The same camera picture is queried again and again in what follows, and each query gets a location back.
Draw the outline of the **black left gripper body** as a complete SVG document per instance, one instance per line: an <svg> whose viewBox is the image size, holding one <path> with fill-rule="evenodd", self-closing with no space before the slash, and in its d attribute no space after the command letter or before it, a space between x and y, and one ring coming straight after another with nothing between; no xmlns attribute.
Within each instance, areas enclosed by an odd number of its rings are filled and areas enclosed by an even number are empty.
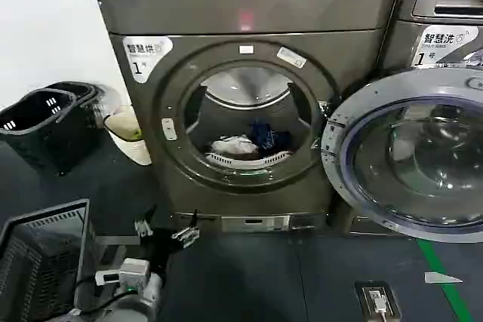
<svg viewBox="0 0 483 322"><path fill-rule="evenodd" d="M165 273L169 256L178 251L178 240L172 238L175 233L170 228L154 228L152 234L144 238L145 257L151 272Z"/></svg>

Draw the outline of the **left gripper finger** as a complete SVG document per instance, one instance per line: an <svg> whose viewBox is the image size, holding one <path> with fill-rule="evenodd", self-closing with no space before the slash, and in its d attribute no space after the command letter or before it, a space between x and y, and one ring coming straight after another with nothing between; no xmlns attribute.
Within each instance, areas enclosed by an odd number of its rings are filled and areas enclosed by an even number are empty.
<svg viewBox="0 0 483 322"><path fill-rule="evenodd" d="M171 236L171 240L178 250L185 250L192 246L200 236L198 228L198 211L195 210L191 216L189 224L182 230L175 232Z"/></svg>
<svg viewBox="0 0 483 322"><path fill-rule="evenodd" d="M141 213L134 219L134 228L140 238L145 238L153 235L150 222L156 212L157 206L151 206L147 211Z"/></svg>

